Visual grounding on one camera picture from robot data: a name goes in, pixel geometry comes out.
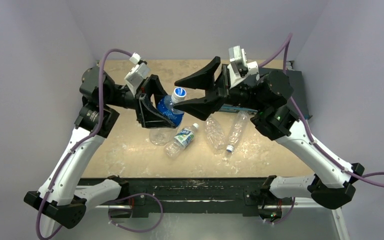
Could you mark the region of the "blue label Pocari bottle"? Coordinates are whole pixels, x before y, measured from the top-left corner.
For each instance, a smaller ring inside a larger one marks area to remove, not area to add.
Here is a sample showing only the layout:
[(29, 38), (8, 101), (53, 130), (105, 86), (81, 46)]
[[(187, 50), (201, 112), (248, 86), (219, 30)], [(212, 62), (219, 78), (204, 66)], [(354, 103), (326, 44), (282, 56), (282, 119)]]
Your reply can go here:
[(178, 127), (184, 117), (184, 112), (174, 108), (174, 104), (185, 100), (187, 91), (182, 87), (176, 87), (171, 95), (166, 95), (158, 102), (156, 108), (164, 116), (168, 117)]

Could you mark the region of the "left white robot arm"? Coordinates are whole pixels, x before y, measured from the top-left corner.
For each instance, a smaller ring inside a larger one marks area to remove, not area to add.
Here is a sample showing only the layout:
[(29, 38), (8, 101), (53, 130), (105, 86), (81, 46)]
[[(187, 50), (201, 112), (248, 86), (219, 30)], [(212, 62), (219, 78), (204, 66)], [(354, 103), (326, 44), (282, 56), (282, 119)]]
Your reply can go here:
[(116, 106), (133, 109), (143, 128), (175, 126), (154, 107), (154, 102), (167, 95), (155, 74), (147, 75), (132, 92), (128, 86), (116, 84), (108, 74), (104, 74), (103, 82), (99, 83), (99, 67), (94, 66), (83, 73), (79, 91), (83, 106), (64, 154), (46, 182), (24, 197), (24, 202), (40, 215), (67, 229), (74, 228), (88, 210), (107, 202), (122, 205), (132, 194), (129, 182), (115, 175), (77, 190), (89, 161), (119, 117)]

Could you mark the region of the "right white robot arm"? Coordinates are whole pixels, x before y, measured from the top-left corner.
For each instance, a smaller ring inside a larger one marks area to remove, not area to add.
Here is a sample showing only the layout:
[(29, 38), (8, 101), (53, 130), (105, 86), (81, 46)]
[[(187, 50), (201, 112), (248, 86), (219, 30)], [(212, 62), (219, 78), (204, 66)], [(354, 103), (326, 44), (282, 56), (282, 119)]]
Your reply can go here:
[(310, 198), (335, 210), (353, 199), (354, 183), (364, 167), (342, 160), (306, 132), (305, 119), (287, 106), (293, 88), (282, 71), (261, 74), (255, 61), (233, 59), (222, 64), (216, 56), (202, 69), (177, 80), (175, 85), (205, 91), (204, 97), (175, 104), (176, 109), (202, 121), (225, 104), (255, 110), (251, 122), (257, 131), (287, 148), (313, 171), (312, 175), (301, 177), (271, 176), (260, 191), (264, 202)]

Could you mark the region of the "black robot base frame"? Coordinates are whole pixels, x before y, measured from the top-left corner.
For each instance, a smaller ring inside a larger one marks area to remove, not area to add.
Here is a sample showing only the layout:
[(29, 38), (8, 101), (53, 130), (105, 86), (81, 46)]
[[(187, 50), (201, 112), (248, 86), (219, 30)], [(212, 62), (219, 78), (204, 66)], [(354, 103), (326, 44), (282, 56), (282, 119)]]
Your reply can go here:
[(276, 217), (293, 202), (269, 192), (269, 177), (126, 178), (129, 186), (115, 200), (103, 205), (132, 207), (134, 218), (150, 213), (240, 214), (243, 217)]

